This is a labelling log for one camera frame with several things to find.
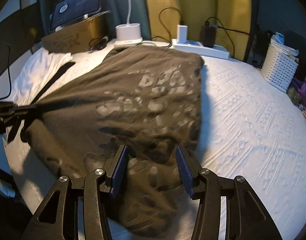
cardboard box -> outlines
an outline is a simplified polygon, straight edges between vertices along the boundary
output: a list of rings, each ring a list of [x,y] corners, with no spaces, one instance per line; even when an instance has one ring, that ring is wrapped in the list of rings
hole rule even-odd
[[[43,37],[44,48],[55,53],[88,51],[93,39],[107,36],[106,14],[107,12],[103,12],[94,15]]]

mattress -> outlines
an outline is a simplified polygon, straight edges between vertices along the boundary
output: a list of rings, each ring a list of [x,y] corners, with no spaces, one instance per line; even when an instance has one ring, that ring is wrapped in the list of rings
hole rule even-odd
[[[72,58],[76,64],[45,95],[96,67],[112,48],[110,43],[94,53],[60,55],[56,62]],[[18,104],[29,104],[42,88],[40,84],[47,82],[60,65],[52,63],[41,68],[41,55],[48,58],[51,54],[43,48],[39,52],[43,54],[32,55],[30,68],[25,66],[23,75],[14,82],[12,99]],[[306,223],[306,120],[288,96],[268,84],[252,66],[236,60],[202,58],[202,128],[196,156],[203,167],[218,176],[243,175],[271,214],[282,238],[293,240]],[[20,86],[23,80],[30,83],[26,92]],[[18,134],[5,151],[18,188],[34,212],[55,178]],[[184,193],[181,199],[166,239],[191,238],[198,201]],[[225,217],[223,198],[219,239],[224,239]],[[110,227],[113,239],[143,239],[113,221]]]

metal bolt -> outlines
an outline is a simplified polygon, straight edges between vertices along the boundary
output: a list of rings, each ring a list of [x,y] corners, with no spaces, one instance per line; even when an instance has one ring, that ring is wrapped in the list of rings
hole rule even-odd
[[[65,182],[65,181],[67,181],[68,180],[68,177],[67,176],[61,176],[60,178],[59,178],[59,181],[60,182]]]
[[[201,173],[204,174],[204,175],[208,175],[208,174],[210,174],[210,170],[207,169],[207,168],[203,168],[203,169],[201,169]]]
[[[97,169],[94,171],[96,175],[102,175],[105,171],[103,169]]]
[[[245,178],[243,176],[236,176],[236,180],[238,182],[244,182],[245,181]]]

black power adapter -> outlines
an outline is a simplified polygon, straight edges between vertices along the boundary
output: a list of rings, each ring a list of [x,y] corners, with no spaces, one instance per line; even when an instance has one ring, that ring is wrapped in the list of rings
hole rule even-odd
[[[213,48],[215,43],[216,27],[212,26],[209,21],[201,27],[200,42],[204,47]]]

white basket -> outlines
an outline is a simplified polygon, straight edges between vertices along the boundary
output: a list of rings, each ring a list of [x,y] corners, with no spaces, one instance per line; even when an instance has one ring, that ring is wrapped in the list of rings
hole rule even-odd
[[[270,44],[261,72],[269,84],[286,92],[297,67],[298,63]]]

